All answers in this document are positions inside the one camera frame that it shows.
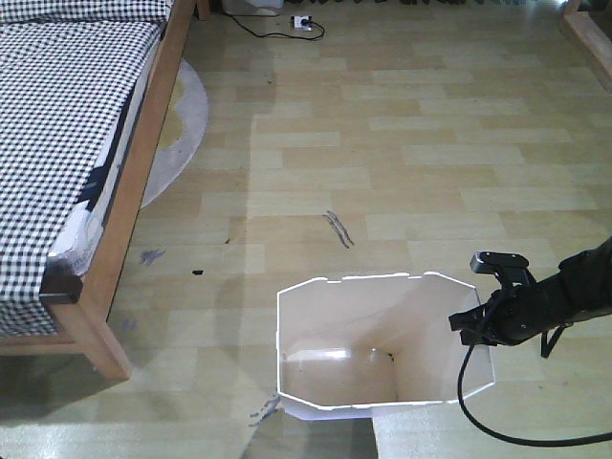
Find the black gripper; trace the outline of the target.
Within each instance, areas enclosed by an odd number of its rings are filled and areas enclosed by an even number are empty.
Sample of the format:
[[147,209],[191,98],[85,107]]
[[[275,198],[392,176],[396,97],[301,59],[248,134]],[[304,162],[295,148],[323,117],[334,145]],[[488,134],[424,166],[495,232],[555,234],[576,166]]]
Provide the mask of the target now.
[[550,330],[550,280],[527,270],[493,270],[501,288],[471,310],[451,315],[449,326],[465,345],[515,346]]

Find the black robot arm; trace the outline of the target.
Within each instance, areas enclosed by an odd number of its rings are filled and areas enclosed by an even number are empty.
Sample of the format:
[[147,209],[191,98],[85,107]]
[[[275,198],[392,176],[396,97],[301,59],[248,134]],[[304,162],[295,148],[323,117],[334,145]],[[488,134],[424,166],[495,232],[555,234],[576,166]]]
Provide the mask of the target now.
[[501,288],[487,302],[448,318],[464,345],[515,346],[552,329],[611,313],[609,239],[564,259],[558,272],[543,280],[535,280],[528,266],[520,254],[474,254],[472,270],[494,275]]

